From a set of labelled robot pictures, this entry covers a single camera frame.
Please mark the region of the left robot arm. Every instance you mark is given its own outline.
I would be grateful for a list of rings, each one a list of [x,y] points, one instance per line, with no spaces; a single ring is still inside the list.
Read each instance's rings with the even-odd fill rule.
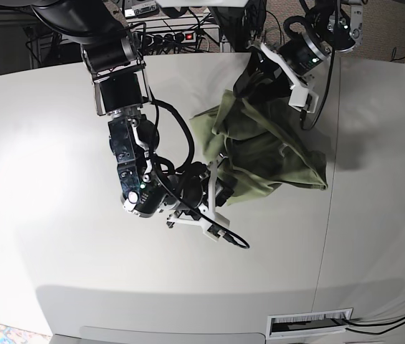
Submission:
[[[251,43],[249,62],[233,87],[251,104],[287,98],[296,110],[315,112],[319,95],[311,71],[333,52],[350,52],[362,42],[361,1],[316,1],[304,16],[291,16],[282,29],[289,41],[280,47]]]

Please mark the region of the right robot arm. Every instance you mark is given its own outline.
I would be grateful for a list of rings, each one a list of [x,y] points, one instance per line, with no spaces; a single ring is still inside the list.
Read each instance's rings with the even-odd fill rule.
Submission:
[[[124,209],[141,217],[170,209],[172,221],[182,214],[192,221],[214,219],[231,191],[213,166],[194,160],[194,139],[177,109],[153,96],[143,58],[145,24],[127,23],[110,1],[37,1],[31,8],[43,24],[80,46],[97,114],[110,117]],[[181,165],[157,154],[158,121],[142,113],[147,104],[169,111],[184,132],[189,152]]]

